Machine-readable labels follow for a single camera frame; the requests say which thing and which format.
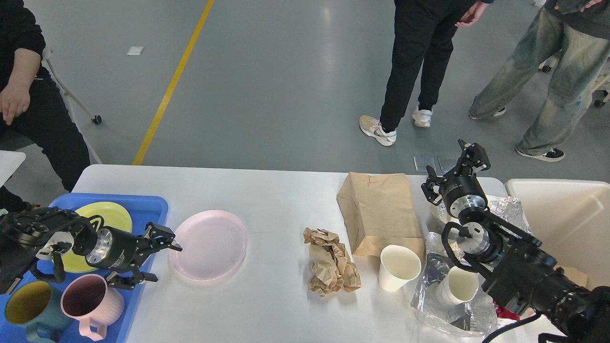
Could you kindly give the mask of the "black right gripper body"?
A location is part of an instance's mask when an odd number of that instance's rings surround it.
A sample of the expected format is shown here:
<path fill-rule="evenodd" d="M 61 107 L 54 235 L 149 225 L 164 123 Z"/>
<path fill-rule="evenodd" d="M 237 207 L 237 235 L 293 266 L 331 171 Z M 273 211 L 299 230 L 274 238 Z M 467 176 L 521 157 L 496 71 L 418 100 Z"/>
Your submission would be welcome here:
<path fill-rule="evenodd" d="M 448 214 L 462 219 L 471 212 L 482 212 L 488 207 L 488 200 L 475 174 L 452 175 L 439 185 L 440 195 Z"/>

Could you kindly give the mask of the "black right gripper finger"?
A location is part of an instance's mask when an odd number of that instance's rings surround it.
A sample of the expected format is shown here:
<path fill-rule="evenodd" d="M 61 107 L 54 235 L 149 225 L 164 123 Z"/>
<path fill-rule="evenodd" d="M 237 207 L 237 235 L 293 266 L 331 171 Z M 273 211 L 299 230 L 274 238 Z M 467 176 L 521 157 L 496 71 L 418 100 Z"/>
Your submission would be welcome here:
<path fill-rule="evenodd" d="M 421 189 L 427 201 L 433 204 L 434 206 L 438 206 L 444 200 L 442 198 L 442 195 L 440 195 L 440 191 L 435 191 L 434 187 L 440 187 L 441 185 L 444 185 L 448 181 L 448 178 L 445 176 L 436 175 L 435 169 L 430 165 L 426 166 L 426 171 L 427 178 L 425 182 L 421 185 Z"/>
<path fill-rule="evenodd" d="M 456 176 L 475 177 L 491 168 L 487 152 L 479 143 L 468 143 L 463 139 L 458 139 L 458 143 L 462 152 L 456 163 Z"/>

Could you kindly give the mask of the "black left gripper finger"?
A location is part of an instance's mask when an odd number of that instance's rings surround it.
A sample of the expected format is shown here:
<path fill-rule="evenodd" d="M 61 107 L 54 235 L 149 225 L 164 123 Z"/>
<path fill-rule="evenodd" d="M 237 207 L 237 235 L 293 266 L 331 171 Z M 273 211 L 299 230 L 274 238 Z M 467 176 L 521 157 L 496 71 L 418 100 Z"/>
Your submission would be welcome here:
<path fill-rule="evenodd" d="M 158 278 L 150 272 L 135 271 L 131 276 L 120 276 L 118 272 L 112 271 L 105 276 L 105 281 L 108 286 L 116 289 L 133 290 L 142 282 L 157 282 Z"/>
<path fill-rule="evenodd" d="M 165 248 L 181 252 L 183 248 L 176 241 L 176 234 L 172 229 L 158 223 L 148 222 L 144 229 L 143 238 L 147 242 L 146 252 L 159 252 Z"/>

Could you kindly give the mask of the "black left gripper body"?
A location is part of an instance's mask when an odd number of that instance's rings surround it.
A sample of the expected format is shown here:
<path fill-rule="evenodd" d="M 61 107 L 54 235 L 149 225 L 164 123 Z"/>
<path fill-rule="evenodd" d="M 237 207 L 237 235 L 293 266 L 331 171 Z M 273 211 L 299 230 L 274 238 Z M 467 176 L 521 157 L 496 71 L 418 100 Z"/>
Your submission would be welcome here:
<path fill-rule="evenodd" d="M 86 263 L 94 268 L 118 273 L 139 272 L 145 261 L 139 249 L 150 246 L 150 237 L 135 236 L 115 228 L 100 228 L 96 232 L 96 244 L 86 255 Z"/>

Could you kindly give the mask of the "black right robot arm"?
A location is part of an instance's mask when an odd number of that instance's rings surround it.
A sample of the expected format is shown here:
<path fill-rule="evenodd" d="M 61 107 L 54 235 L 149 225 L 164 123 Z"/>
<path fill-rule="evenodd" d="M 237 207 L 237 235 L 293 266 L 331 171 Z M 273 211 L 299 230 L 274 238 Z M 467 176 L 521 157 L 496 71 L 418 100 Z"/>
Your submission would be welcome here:
<path fill-rule="evenodd" d="M 541 241 L 491 212 L 477 180 L 490 169 L 486 150 L 478 143 L 458 141 L 456 165 L 442 176 L 427 166 L 421 185 L 433 205 L 443 203 L 456 222 L 445 224 L 441 242 L 453 264 L 484 278 L 482 290 L 516 314 L 527 308 L 535 315 L 495 330 L 486 343 L 519 326 L 546 316 L 561 335 L 540 333 L 540 343 L 607 343 L 610 340 L 609 287 L 592 291 L 578 286 L 556 268 L 557 261 L 541 249 Z"/>

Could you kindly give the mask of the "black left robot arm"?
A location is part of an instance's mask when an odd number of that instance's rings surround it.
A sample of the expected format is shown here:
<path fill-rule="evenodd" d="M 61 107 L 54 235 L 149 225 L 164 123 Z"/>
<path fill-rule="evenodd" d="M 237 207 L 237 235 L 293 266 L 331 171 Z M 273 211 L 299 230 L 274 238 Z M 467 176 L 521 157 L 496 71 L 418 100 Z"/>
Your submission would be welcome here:
<path fill-rule="evenodd" d="M 84 256 L 93 268 L 107 270 L 104 278 L 110 287 L 132 290 L 142 282 L 157 282 L 157 276 L 140 267 L 164 248 L 180 252 L 175 237 L 161 224 L 147 223 L 144 234 L 135 236 L 106 226 L 100 215 L 83 217 L 57 207 L 10 212 L 0 226 L 1 293 L 13 293 L 27 272 L 43 282 L 63 282 L 62 256 L 68 251 Z"/>

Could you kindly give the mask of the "seated person's hand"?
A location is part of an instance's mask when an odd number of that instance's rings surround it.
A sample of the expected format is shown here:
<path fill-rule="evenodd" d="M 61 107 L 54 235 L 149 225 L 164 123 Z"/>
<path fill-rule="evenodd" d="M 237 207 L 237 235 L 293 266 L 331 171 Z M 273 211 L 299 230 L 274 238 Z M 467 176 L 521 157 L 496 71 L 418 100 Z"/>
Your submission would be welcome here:
<path fill-rule="evenodd" d="M 28 83 L 9 82 L 1 91 L 0 107 L 2 119 L 5 124 L 11 125 L 15 118 L 28 110 L 31 102 L 31 96 L 29 94 L 30 87 L 31 84 Z"/>

